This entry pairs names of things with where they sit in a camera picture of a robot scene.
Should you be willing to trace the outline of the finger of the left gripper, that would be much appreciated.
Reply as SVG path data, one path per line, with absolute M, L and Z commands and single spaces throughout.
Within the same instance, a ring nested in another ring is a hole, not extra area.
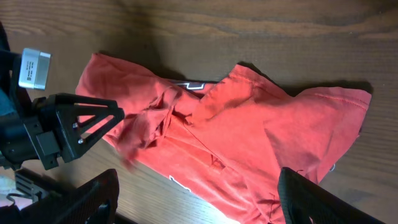
M 106 133 L 124 119 L 124 111 L 114 100 L 59 93 L 37 98 L 32 142 L 44 164 L 55 164 L 61 157 L 71 162 L 83 156 Z

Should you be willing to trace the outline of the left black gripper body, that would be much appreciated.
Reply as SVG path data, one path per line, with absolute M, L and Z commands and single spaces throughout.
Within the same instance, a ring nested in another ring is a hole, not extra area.
M 44 169 L 58 166 L 62 145 L 60 121 L 54 103 L 13 104 L 1 116 L 1 167 L 19 170 L 25 161 L 40 160 Z

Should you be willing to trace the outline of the navy blue t-shirt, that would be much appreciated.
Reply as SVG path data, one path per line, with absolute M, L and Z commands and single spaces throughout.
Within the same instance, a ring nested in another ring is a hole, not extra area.
M 16 109 L 13 102 L 5 94 L 3 90 L 0 91 L 0 116 L 15 113 Z

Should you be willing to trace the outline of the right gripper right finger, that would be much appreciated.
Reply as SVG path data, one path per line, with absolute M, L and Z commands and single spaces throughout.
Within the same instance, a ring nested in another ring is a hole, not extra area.
M 280 172 L 278 193 L 287 224 L 383 224 L 288 167 Z

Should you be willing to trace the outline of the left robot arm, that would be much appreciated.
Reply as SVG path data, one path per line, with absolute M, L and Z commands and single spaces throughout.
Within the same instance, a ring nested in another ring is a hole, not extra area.
M 59 93 L 31 100 L 28 90 L 46 87 L 51 54 L 11 52 L 1 31 L 1 167 L 18 170 L 40 160 L 44 169 L 83 156 L 124 119 L 113 100 Z

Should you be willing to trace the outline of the red printed t-shirt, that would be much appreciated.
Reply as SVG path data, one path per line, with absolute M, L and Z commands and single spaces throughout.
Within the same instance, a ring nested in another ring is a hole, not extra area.
M 236 65 L 188 90 L 125 60 L 93 54 L 79 95 L 114 100 L 124 119 L 104 139 L 241 223 L 283 223 L 283 167 L 319 183 L 359 136 L 371 95 L 342 87 L 288 95 Z

